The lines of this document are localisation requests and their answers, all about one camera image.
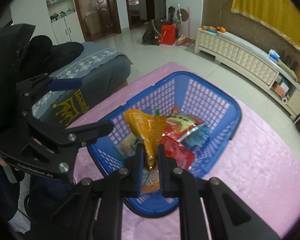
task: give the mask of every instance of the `brown circle decoration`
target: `brown circle decoration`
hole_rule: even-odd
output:
[[[180,10],[181,10],[181,14],[182,14],[181,20],[182,20],[183,22],[187,21],[187,20],[189,19],[189,14],[188,14],[188,12],[187,12],[186,10],[182,9],[182,8],[181,8]],[[176,12],[176,16],[177,16],[177,18],[180,20],[179,10]]]

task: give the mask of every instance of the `white tufted cabinet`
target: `white tufted cabinet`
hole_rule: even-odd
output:
[[[235,39],[228,39],[199,28],[194,53],[202,50],[215,56],[216,62],[229,66],[251,80],[280,103],[295,119],[300,113],[300,85],[270,60],[264,51],[239,37],[234,35],[230,37]],[[278,74],[286,77],[292,84],[287,104],[283,104],[281,98],[270,89]]]

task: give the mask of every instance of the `doorway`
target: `doorway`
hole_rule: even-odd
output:
[[[166,0],[126,0],[130,29],[152,19],[166,18]]]
[[[97,41],[121,33],[119,14],[113,0],[74,0],[86,41]]]

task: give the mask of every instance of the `paper roll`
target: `paper roll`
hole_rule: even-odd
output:
[[[288,102],[288,99],[287,99],[287,97],[282,97],[282,102],[283,102],[283,104],[287,104],[287,102]]]

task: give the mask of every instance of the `yellow snack bag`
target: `yellow snack bag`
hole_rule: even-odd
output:
[[[143,170],[142,193],[160,188],[157,165],[157,147],[162,139],[165,116],[152,116],[137,109],[127,110],[124,118],[132,133],[143,142],[146,149],[146,167]]]

